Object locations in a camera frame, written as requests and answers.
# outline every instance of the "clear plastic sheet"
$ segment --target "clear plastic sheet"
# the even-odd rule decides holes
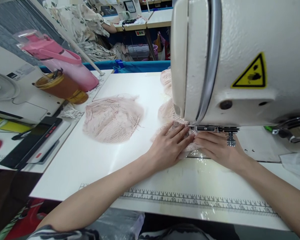
[[[102,216],[87,229],[95,229],[102,240],[138,239],[144,213],[124,209],[108,208]]]

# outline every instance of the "red stool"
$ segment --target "red stool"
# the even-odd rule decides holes
[[[38,219],[37,214],[43,202],[44,199],[35,198],[32,201],[31,206],[37,206],[27,209],[27,216],[25,218],[19,219],[15,223],[11,231],[6,236],[5,240],[15,239],[33,233],[39,223],[42,221],[42,219]]]
[[[165,54],[165,60],[170,60],[170,53],[168,54],[168,46],[170,46],[169,42],[166,40],[164,42],[164,54]]]

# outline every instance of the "yellow warning sticker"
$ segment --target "yellow warning sticker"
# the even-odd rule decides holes
[[[264,89],[267,87],[267,68],[264,53],[261,52],[234,81],[231,88]]]

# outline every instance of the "pink water bottle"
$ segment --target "pink water bottle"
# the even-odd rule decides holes
[[[22,51],[38,58],[51,72],[63,69],[63,73],[87,92],[99,84],[99,80],[82,64],[81,57],[62,48],[56,41],[37,30],[26,30],[13,35]]]

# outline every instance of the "plastic bag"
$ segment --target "plastic bag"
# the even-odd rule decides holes
[[[135,240],[139,237],[144,217],[143,212],[108,208],[87,229],[96,229],[102,240]]]
[[[300,176],[300,153],[280,155],[283,167]]]

